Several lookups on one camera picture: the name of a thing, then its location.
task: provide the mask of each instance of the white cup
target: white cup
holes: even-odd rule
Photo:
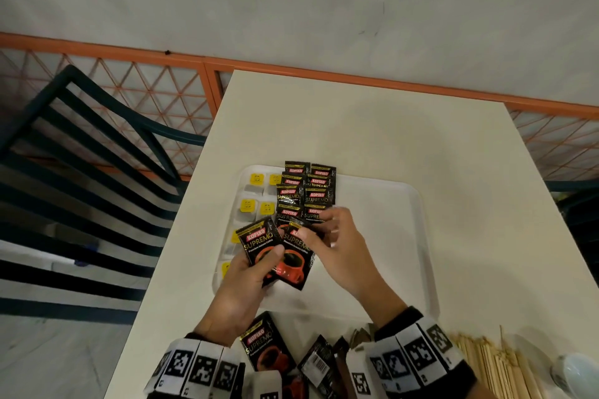
[[[555,384],[572,397],[599,399],[599,364],[586,355],[560,355],[549,372]]]

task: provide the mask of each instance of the person's left hand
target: person's left hand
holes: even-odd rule
[[[230,347],[236,337],[250,326],[268,287],[264,276],[283,258],[283,245],[275,246],[253,267],[241,251],[231,261],[212,304],[193,330],[208,341]]]

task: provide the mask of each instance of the plastic tray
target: plastic tray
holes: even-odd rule
[[[240,243],[233,243],[233,232],[265,216],[260,214],[262,204],[266,204],[263,209],[268,209],[269,203],[276,208],[276,186],[269,182],[271,175],[282,172],[282,167],[260,165],[242,171],[215,267],[214,292],[221,284],[228,262],[242,250]],[[264,175],[263,185],[251,184],[251,180],[256,182],[254,174]],[[253,214],[240,212],[244,199],[255,201]],[[374,263],[389,286],[406,303],[437,318],[437,291],[418,192],[405,183],[338,174],[336,202],[352,211]],[[369,321],[357,301],[326,273],[318,257],[302,291],[278,281],[267,293],[261,307],[275,312]]]

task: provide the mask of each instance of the beige table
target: beige table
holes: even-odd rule
[[[208,307],[239,172],[289,158],[421,193],[446,330],[497,339],[501,324],[535,363],[599,359],[599,289],[502,104],[236,71],[106,398],[142,397]],[[284,337],[299,328],[294,356],[342,330],[278,318]]]

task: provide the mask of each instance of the gray floor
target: gray floor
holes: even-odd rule
[[[0,179],[6,182],[5,178],[6,174],[0,171]],[[130,186],[134,186],[129,180],[123,177],[120,179]],[[110,191],[94,182],[86,183],[85,186],[115,203],[120,202],[120,205],[130,212],[149,221],[153,220],[151,215],[144,213],[120,197],[111,195]],[[152,194],[146,192],[143,194],[147,199],[165,208],[176,208],[163,204],[159,199],[152,197]],[[143,234],[99,211],[92,209],[83,209],[82,211],[87,212],[91,220],[140,241],[158,245],[164,243],[162,238]],[[154,220],[157,224],[168,225],[158,218],[154,218]],[[155,258],[138,255],[106,242],[100,243],[100,251],[148,266],[153,266],[156,263]],[[0,257],[39,268],[134,288],[145,289],[149,283],[149,280],[145,278],[115,273],[94,266],[75,267],[14,254],[0,253]],[[8,281],[0,281],[0,296],[115,309],[137,310],[139,308],[139,304],[135,302],[95,297],[77,292],[56,291],[41,286]],[[104,397],[130,328],[128,325],[0,316],[0,391],[2,391],[2,397],[11,399],[95,399]]]

